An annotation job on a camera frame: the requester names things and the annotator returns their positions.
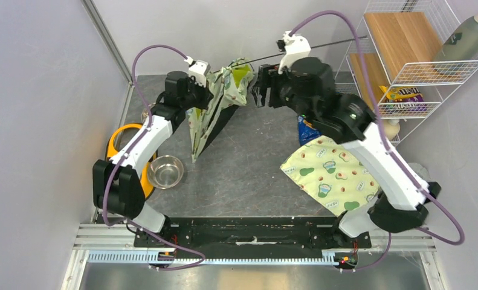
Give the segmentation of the green avocado-print pet tent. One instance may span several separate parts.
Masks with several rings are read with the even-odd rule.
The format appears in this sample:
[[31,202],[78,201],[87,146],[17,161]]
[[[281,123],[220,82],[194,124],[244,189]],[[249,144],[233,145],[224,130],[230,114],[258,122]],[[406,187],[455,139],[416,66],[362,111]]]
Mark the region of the green avocado-print pet tent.
[[236,109],[247,104],[250,87],[256,80],[254,69],[247,61],[247,58],[239,58],[219,71],[211,72],[207,80],[213,98],[208,108],[187,111],[193,162],[223,130]]

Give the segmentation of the long black tent pole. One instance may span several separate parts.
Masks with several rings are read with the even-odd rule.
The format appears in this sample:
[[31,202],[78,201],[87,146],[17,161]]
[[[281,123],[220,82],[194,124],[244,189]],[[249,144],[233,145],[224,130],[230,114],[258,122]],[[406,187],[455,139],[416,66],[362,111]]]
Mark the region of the long black tent pole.
[[229,68],[235,68],[235,67],[238,67],[238,66],[241,66],[241,65],[246,65],[246,64],[253,63],[253,62],[258,62],[260,60],[267,60],[267,59],[282,56],[282,55],[283,55],[284,59],[287,58],[288,60],[293,60],[295,58],[295,56],[302,56],[304,54],[307,54],[313,48],[321,48],[321,47],[327,47],[327,46],[336,45],[336,44],[342,44],[342,43],[345,43],[345,42],[352,42],[354,40],[365,39],[366,37],[367,36],[365,35],[365,36],[360,36],[360,37],[357,37],[357,38],[338,40],[338,41],[335,41],[335,42],[328,42],[328,43],[324,43],[324,44],[320,44],[320,45],[313,45],[313,46],[310,46],[309,44],[305,45],[305,44],[295,44],[294,43],[293,45],[289,45],[288,50],[283,52],[283,53],[264,56],[264,57],[260,57],[260,58],[253,59],[253,60],[248,60],[246,62],[242,62],[242,63],[235,64],[235,65],[233,65],[231,63],[231,64],[229,64],[228,67]]

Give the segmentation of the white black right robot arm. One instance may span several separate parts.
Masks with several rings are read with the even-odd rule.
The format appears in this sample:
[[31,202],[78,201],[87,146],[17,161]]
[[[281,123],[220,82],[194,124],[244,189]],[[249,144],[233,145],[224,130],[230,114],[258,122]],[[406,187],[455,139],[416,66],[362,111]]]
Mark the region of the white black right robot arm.
[[262,105],[292,109],[343,146],[379,184],[380,191],[370,202],[338,217],[331,231],[334,244],[347,247],[376,228],[400,233],[424,225],[426,204],[440,192],[440,185],[423,180],[401,159],[361,97],[336,90],[328,64],[304,57],[289,68],[261,65],[257,75],[255,87]]

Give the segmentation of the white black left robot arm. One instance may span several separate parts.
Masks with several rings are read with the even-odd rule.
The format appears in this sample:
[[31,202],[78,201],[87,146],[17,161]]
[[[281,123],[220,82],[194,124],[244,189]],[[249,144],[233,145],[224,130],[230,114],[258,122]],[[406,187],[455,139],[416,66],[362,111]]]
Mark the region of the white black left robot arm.
[[164,91],[149,108],[149,116],[125,147],[92,168],[93,202],[107,213],[119,214],[140,228],[150,230],[149,239],[159,247],[168,245],[172,230],[166,216],[146,205],[140,179],[158,148],[177,130],[191,108],[205,109],[213,98],[204,72],[172,71]]

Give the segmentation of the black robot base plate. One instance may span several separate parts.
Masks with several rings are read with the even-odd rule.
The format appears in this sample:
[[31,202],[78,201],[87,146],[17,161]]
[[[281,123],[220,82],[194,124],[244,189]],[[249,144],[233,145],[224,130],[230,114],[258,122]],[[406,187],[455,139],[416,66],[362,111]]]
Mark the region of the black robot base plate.
[[200,253],[204,246],[225,245],[256,239],[287,245],[300,242],[321,249],[371,248],[367,232],[349,238],[338,230],[335,217],[173,217],[160,236]]

